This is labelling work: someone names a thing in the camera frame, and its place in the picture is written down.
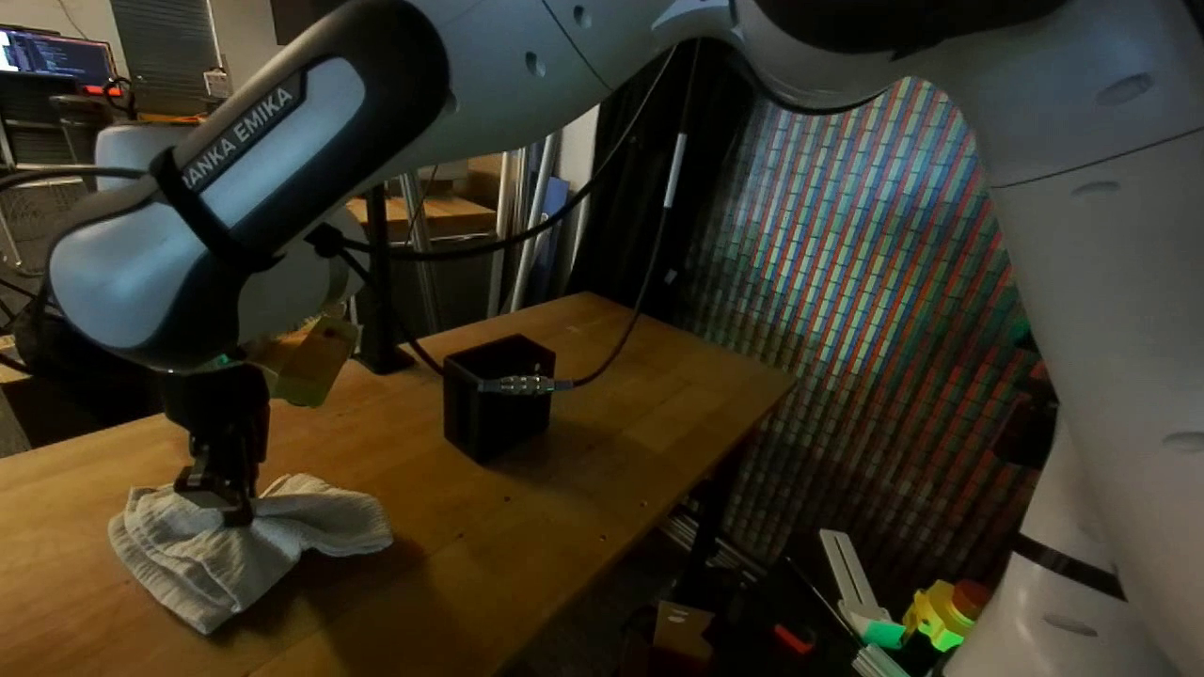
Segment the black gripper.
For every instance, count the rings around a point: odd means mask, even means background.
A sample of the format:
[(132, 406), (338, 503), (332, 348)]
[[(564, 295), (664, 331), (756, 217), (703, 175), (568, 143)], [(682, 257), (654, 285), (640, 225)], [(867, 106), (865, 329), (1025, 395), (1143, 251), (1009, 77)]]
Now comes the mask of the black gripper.
[(248, 526), (254, 518), (254, 492), (267, 455), (267, 381), (253, 366), (164, 375), (164, 416), (188, 433), (191, 463), (174, 477), (176, 492), (215, 492), (224, 526)]

